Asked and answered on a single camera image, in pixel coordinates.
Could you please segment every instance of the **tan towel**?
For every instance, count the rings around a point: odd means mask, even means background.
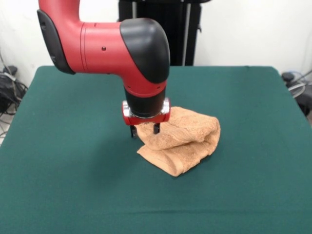
[[[138,125],[137,133],[145,143],[137,153],[170,175],[179,176],[215,151],[220,124],[215,117],[172,107],[170,120],[161,123],[159,134],[153,134],[152,123]]]

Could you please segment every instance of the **cable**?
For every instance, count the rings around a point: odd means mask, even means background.
[[[300,78],[300,79],[303,79],[303,78],[304,78],[305,82],[307,82],[306,77],[305,77],[301,72],[298,72],[298,71],[288,71],[288,72],[289,72],[289,73],[292,73],[292,74],[295,74],[295,75],[300,75],[300,77],[302,77],[302,78]]]
[[[6,122],[6,121],[4,121],[4,120],[2,120],[2,119],[0,119],[0,122],[1,122],[1,123],[5,123],[5,124],[8,124],[8,125],[10,125],[10,124],[11,124],[11,123]]]
[[[312,73],[312,70],[308,71],[306,74],[304,74],[304,75],[302,75],[302,76],[300,76],[300,77],[298,77],[298,78],[292,80],[292,81],[290,82],[290,84],[296,83],[297,81],[299,81],[299,80],[301,80],[301,79],[307,77],[307,76],[310,75],[311,73]]]
[[[292,95],[293,98],[297,98],[297,97],[299,97],[300,95],[302,95],[302,94],[304,93],[304,91],[306,91],[306,86],[309,86],[309,85],[312,85],[312,82],[310,82],[310,83],[303,83],[303,82],[302,82],[302,83],[300,83],[300,84],[297,84],[297,85],[294,85],[294,86],[288,88],[288,90],[289,90],[289,91],[292,91],[292,90],[295,90],[295,89],[298,89],[298,88],[302,87],[302,89],[301,89],[298,93]]]
[[[302,95],[304,93],[304,91],[306,91],[306,86],[303,86],[302,89],[297,94],[293,95],[292,97],[297,98],[300,95]]]
[[[8,132],[8,131],[1,133],[1,134],[0,134],[0,138],[4,138],[3,135],[6,135],[7,132]]]
[[[0,72],[0,113],[14,115],[27,90],[27,86],[14,76]],[[8,112],[12,105],[15,112]]]
[[[303,87],[303,86],[309,86],[309,85],[312,85],[312,82],[310,83],[300,83],[300,84],[296,84],[290,88],[288,88],[289,91],[292,91],[294,89],[297,89],[297,88],[300,88],[300,87]]]
[[[0,124],[0,128],[2,129],[2,132],[5,132],[4,128],[2,127],[2,125]]]
[[[2,54],[1,54],[1,48],[0,48],[0,60],[1,60],[2,64],[4,65],[4,67],[9,71],[9,73],[11,75],[12,72],[11,72],[10,68],[7,65],[5,65],[5,62],[3,60],[3,57],[2,57]]]

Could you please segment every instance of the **table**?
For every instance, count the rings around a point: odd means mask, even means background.
[[[136,153],[120,79],[39,68],[0,148],[0,233],[311,233],[312,131],[275,69],[172,67],[167,94],[222,128],[178,178]]]

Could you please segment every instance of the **white wall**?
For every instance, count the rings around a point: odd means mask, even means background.
[[[196,65],[271,65],[280,72],[312,68],[311,0],[212,0],[203,4]],[[39,28],[37,0],[0,0],[0,48],[30,84],[52,64]],[[83,21],[116,21],[117,0],[81,0]]]

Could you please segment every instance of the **black joint cap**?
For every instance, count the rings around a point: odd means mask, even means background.
[[[169,75],[170,51],[163,28],[153,19],[126,19],[120,24],[123,41],[139,71],[152,83]]]
[[[291,72],[284,72],[282,78],[285,82],[290,82],[294,79],[294,74]]]
[[[67,63],[58,31],[52,19],[41,10],[38,10],[37,14],[44,42],[47,46],[52,62],[61,72],[75,74]]]

